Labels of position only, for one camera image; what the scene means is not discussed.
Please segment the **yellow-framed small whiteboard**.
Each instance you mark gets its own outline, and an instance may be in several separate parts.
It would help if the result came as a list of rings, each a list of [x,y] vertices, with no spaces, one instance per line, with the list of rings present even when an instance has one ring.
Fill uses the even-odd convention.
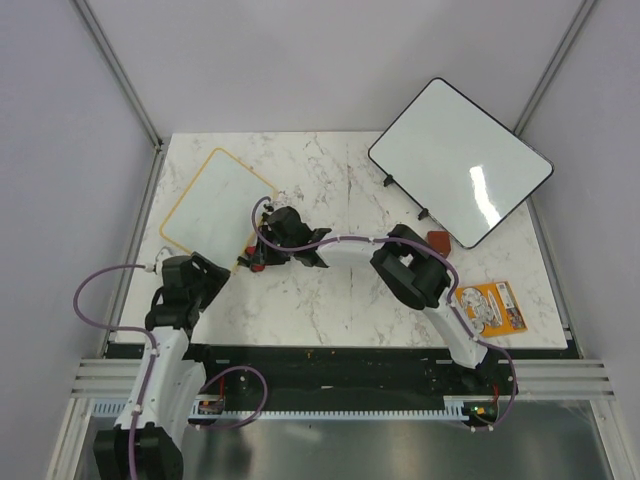
[[[187,254],[194,252],[235,271],[237,258],[255,239],[256,202],[278,196],[276,187],[223,148],[215,148],[159,227],[160,236]]]

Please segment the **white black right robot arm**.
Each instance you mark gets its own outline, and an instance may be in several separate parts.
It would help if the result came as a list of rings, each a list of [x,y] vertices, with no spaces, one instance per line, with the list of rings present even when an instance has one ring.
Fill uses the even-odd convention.
[[[310,268],[368,265],[404,306],[423,313],[444,340],[460,386],[483,392],[494,381],[496,356],[455,299],[459,275],[453,265],[413,229],[398,224],[385,236],[337,234],[312,229],[297,210],[272,208],[268,197],[251,213],[255,253],[266,265],[295,259]]]

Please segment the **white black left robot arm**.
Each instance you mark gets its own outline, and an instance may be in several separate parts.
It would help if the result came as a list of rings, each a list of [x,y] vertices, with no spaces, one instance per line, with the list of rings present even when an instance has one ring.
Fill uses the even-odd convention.
[[[186,360],[201,313],[230,278],[230,271],[198,253],[169,257],[151,300],[149,334],[140,369],[112,429],[97,432],[93,455],[101,479],[181,479],[181,443],[198,393],[219,382],[204,359]]]

